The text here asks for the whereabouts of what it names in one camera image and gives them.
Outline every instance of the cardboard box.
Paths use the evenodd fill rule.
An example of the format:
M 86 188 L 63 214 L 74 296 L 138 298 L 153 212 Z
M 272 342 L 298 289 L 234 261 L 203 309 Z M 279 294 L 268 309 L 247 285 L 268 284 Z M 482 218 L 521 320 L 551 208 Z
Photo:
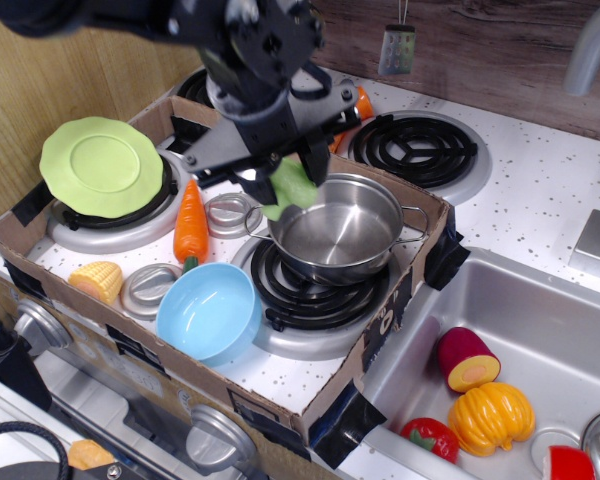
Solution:
M 154 144 L 164 141 L 173 134 L 172 116 L 187 119 L 195 123 L 213 127 L 219 114 L 199 104 L 179 97 L 168 97 L 150 106 L 136 116 L 130 123 L 146 134 Z M 216 371 L 194 361 L 170 345 L 160 341 L 142 325 L 130 320 L 112 307 L 109 307 L 70 286 L 65 280 L 27 258 L 29 252 L 43 238 L 46 230 L 45 200 L 36 199 L 35 192 L 24 203 L 31 204 L 30 215 L 24 216 L 10 211 L 0 219 L 0 254 L 6 260 L 9 271 L 16 284 L 29 282 L 34 294 L 44 301 L 51 300 L 102 327 L 103 331 L 117 332 L 130 340 L 137 349 L 149 352 L 154 366 L 171 372 L 185 384 L 203 393 L 213 401 L 226 406 L 243 417 L 255 428 L 274 441 L 292 432 L 305 446 L 312 444 L 310 429 L 334 404 L 336 398 L 345 389 L 354 385 L 363 391 L 360 381 L 369 363 L 384 343 L 386 336 L 402 321 L 404 307 L 425 276 L 425 262 L 430 251 L 443 234 L 452 215 L 451 206 L 444 200 L 418 188 L 395 176 L 361 165 L 337 156 L 333 156 L 331 171 L 349 172 L 372 178 L 386 186 L 401 205 L 418 206 L 429 218 L 429 236 L 423 242 L 411 269 L 403 275 L 387 295 L 384 306 L 370 321 L 363 335 L 351 349 L 341 368 L 326 382 L 324 388 L 313 398 L 301 414 L 290 412 L 276 403 L 247 391 Z M 423 229 L 423 219 L 417 212 L 405 212 L 405 223 Z

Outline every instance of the green plate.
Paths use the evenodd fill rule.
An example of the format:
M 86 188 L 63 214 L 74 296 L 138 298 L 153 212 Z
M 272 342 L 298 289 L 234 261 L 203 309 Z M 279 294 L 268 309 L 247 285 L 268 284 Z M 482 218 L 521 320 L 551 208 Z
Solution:
M 55 198 L 83 215 L 118 218 L 142 208 L 162 185 L 151 141 L 125 122 L 87 117 L 44 143 L 40 173 Z

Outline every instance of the stainless steel sink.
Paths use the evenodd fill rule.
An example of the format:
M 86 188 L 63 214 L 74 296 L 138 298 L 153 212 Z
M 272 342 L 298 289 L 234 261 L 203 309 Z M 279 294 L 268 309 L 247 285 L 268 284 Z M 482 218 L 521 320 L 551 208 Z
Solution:
M 471 249 L 441 291 L 421 287 L 402 329 L 387 340 L 363 378 L 364 395 L 389 420 L 365 442 L 431 479 L 541 479 L 552 444 L 578 446 L 600 414 L 600 294 L 491 252 Z M 461 452 L 458 466 L 399 437 L 411 418 L 447 423 L 459 394 L 440 373 L 434 347 L 465 326 L 500 359 L 496 381 L 514 385 L 533 405 L 536 432 L 491 457 Z

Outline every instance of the speckled countertop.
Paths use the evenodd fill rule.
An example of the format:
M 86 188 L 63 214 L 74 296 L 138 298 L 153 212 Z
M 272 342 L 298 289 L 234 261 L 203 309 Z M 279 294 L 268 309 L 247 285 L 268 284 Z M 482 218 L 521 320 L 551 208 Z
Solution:
M 406 109 L 444 114 L 487 144 L 493 161 L 487 184 L 456 205 L 463 245 L 600 292 L 600 278 L 568 265 L 591 210 L 600 210 L 599 141 L 370 80 L 354 82 L 367 91 L 377 114 Z M 339 153 L 345 152 L 342 146 Z

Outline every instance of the faucet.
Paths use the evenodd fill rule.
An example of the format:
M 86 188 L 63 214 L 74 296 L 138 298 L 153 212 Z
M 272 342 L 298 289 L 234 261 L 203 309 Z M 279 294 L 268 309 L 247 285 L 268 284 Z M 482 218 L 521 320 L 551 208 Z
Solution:
M 564 77 L 563 88 L 571 95 L 589 93 L 600 67 L 600 8 L 586 23 L 576 43 Z

